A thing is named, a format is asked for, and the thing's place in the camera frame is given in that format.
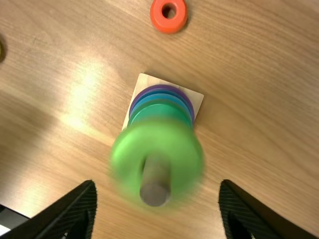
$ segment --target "plastic ring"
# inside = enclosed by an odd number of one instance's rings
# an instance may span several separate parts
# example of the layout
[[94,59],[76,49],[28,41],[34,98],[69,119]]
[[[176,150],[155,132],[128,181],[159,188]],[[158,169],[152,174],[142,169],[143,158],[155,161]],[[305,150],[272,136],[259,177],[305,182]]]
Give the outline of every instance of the plastic ring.
[[186,106],[186,104],[180,100],[179,98],[177,98],[176,96],[172,96],[172,95],[169,95],[169,94],[153,94],[153,95],[150,95],[150,96],[147,96],[145,98],[143,98],[142,100],[140,100],[138,103],[136,103],[136,105],[134,105],[134,108],[132,110],[132,113],[134,113],[134,111],[141,105],[143,105],[144,103],[146,102],[149,102],[151,100],[168,100],[170,102],[173,102],[177,105],[179,105],[183,111],[185,113],[187,113],[187,115],[189,116],[189,118],[192,120],[191,118],[191,115],[190,115],[190,112],[189,112],[189,109],[188,107]]
[[204,162],[192,129],[175,120],[150,119],[126,128],[112,147],[113,175],[123,195],[143,203],[142,168],[150,152],[161,152],[170,159],[172,201],[178,202],[194,190],[202,177]]
[[189,111],[190,111],[190,114],[192,116],[192,120],[194,122],[195,113],[194,113],[194,108],[193,108],[193,105],[192,105],[190,99],[187,97],[187,95],[183,91],[176,88],[175,86],[170,86],[170,85],[153,85],[153,86],[149,86],[146,89],[139,92],[138,95],[134,98],[134,100],[131,104],[131,107],[129,109],[130,115],[132,113],[134,105],[138,101],[140,101],[141,99],[143,99],[144,97],[146,97],[148,95],[154,94],[155,91],[156,91],[156,93],[168,93],[168,91],[171,91],[174,93],[173,94],[174,96],[176,96],[176,97],[180,96],[180,99],[183,100],[187,104],[187,106],[189,107]]
[[[165,8],[175,11],[173,18],[163,15]],[[187,7],[184,0],[154,0],[151,6],[151,21],[154,27],[163,33],[175,33],[183,28],[187,21]]]
[[139,106],[131,115],[128,126],[154,117],[176,119],[190,128],[193,127],[191,118],[187,116],[187,113],[180,106],[167,100],[152,100]]

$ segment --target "blue ring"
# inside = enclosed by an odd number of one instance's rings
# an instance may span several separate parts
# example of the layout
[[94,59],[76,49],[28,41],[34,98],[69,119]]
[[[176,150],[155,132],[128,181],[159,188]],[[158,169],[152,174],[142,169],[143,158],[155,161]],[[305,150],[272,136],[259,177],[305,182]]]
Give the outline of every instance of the blue ring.
[[160,93],[157,93],[157,94],[152,94],[152,95],[149,95],[149,96],[146,96],[145,98],[139,100],[134,106],[133,106],[133,109],[132,109],[132,112],[131,112],[131,115],[134,113],[134,111],[141,105],[143,105],[144,103],[148,102],[148,101],[151,101],[151,100],[168,100],[168,101],[171,101],[177,105],[179,105],[184,111],[185,113],[187,113],[187,115],[189,116],[189,118],[192,120],[191,118],[191,114],[189,112],[189,108],[187,107],[187,105],[181,100],[179,99],[178,97],[176,96],[172,96],[170,94],[160,94]]

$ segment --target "wood grain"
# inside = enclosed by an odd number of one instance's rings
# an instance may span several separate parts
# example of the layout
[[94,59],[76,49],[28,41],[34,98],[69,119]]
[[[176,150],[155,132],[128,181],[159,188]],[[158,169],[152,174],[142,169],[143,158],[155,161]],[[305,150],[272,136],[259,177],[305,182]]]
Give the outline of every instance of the wood grain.
[[[190,0],[174,35],[151,3],[0,0],[0,204],[32,217],[93,179],[96,239],[224,239],[230,179],[319,237],[318,1]],[[137,209],[108,177],[140,72],[205,95],[205,177],[176,211]]]

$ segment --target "stacking ring toy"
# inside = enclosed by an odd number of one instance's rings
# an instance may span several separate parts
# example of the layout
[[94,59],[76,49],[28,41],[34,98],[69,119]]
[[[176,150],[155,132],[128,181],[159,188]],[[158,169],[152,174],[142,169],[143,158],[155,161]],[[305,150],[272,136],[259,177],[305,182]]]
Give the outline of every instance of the stacking ring toy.
[[174,86],[151,86],[135,97],[127,128],[115,140],[110,156],[123,195],[159,207],[192,192],[203,173],[193,115],[191,101]]
[[[167,9],[172,9],[175,15],[167,18]],[[154,0],[151,6],[151,21],[154,27],[163,33],[175,33],[181,30],[187,21],[187,7],[184,0]]]

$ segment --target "wooden base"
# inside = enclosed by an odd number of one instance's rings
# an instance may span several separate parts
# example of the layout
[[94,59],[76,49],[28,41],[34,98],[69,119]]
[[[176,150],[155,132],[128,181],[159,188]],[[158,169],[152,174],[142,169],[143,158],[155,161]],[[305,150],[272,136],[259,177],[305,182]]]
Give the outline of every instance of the wooden base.
[[142,90],[144,90],[145,88],[149,87],[149,86],[158,85],[158,84],[171,85],[171,86],[175,86],[175,87],[179,88],[180,90],[182,90],[188,96],[188,98],[190,99],[190,101],[191,101],[191,103],[192,103],[192,105],[194,107],[194,113],[195,113],[195,118],[196,118],[197,113],[198,113],[199,108],[200,108],[200,105],[201,105],[201,103],[203,101],[203,98],[204,98],[203,94],[198,93],[196,91],[192,91],[190,89],[187,89],[187,88],[184,88],[184,87],[181,87],[181,86],[178,86],[178,85],[175,85],[175,84],[170,83],[168,81],[161,80],[161,79],[156,78],[154,76],[150,76],[150,75],[147,75],[147,74],[144,74],[144,73],[140,73],[139,77],[138,77],[138,80],[136,82],[136,85],[135,85],[135,89],[133,91],[133,95],[132,95],[132,98],[131,98],[131,102],[130,102],[128,111],[127,111],[126,116],[125,116],[125,120],[124,120],[124,123],[123,123],[122,130],[124,128],[126,128],[126,126],[128,125],[128,122],[129,122],[129,110],[130,110],[132,101],[137,96],[137,94],[139,92],[141,92]]

